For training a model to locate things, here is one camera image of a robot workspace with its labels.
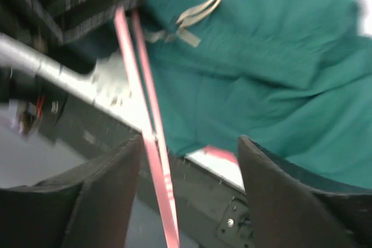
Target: dark green garment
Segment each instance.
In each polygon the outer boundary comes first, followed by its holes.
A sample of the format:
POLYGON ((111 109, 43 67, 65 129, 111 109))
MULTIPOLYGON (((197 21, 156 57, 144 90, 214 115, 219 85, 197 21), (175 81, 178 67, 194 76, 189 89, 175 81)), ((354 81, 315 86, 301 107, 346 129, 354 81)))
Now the dark green garment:
MULTIPOLYGON (((206 0, 148 0, 174 32, 206 0)), ((169 148, 236 152, 245 134, 310 171, 372 188, 372 41, 357 0, 223 0, 181 40, 147 44, 169 148)))

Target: bolt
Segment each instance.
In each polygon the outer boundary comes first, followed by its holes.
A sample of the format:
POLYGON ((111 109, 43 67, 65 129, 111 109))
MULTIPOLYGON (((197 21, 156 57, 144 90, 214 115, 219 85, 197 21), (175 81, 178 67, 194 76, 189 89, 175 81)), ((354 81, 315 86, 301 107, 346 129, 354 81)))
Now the bolt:
POLYGON ((229 220, 227 220, 227 226, 228 226, 229 228, 231 228, 233 225, 234 225, 234 220, 233 220, 233 219, 229 219, 229 220))

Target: white table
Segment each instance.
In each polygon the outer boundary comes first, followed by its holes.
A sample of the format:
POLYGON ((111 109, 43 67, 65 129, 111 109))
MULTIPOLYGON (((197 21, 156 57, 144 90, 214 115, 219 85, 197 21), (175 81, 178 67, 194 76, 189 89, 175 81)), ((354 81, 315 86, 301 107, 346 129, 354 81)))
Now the white table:
MULTIPOLYGON (((367 15, 372 7, 372 0, 364 0, 364 4, 367 15)), ((361 33, 372 34, 371 17, 366 16, 360 26, 361 33)), ((137 113, 137 100, 130 92, 119 53, 113 54, 105 62, 97 63, 94 72, 88 76, 81 76, 62 67, 58 62, 5 35, 0 36, 0 54, 8 57, 12 67, 36 73, 127 125, 141 130, 142 118, 137 113)), ((189 154, 187 159, 216 174, 229 184, 240 189, 244 188, 236 164, 217 159, 203 150, 189 154)))

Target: beige drawstring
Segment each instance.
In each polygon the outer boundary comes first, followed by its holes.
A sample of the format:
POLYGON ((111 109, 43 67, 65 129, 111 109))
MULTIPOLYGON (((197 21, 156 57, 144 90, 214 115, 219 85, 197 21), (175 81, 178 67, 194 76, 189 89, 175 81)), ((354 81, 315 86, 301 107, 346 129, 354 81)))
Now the beige drawstring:
MULTIPOLYGON (((193 35, 193 33, 186 30, 186 27, 192 26, 205 19, 218 7, 221 1, 222 0, 207 0, 204 3, 191 7, 183 12, 176 21, 177 24, 180 25, 176 31, 176 36, 196 48, 201 40, 197 36, 193 35)), ((165 38, 166 41, 169 41, 171 38, 171 35, 167 34, 165 30, 154 33, 147 31, 144 36, 147 41, 154 43, 161 38, 165 38)))

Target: gray floor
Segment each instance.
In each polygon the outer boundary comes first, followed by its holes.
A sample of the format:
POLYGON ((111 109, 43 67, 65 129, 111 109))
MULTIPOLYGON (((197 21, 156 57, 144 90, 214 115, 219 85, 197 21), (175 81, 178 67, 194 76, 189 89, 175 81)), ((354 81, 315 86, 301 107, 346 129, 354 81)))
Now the gray floor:
MULTIPOLYGON (((14 107, 0 108, 0 116, 11 118, 14 107)), ((61 143, 55 146, 33 136, 25 141, 0 126, 0 187, 32 185, 84 162, 84 159, 61 143)), ((182 248, 198 245, 180 233, 182 248)), ((166 248, 163 226, 158 214, 136 200, 134 203, 126 248, 166 248)))

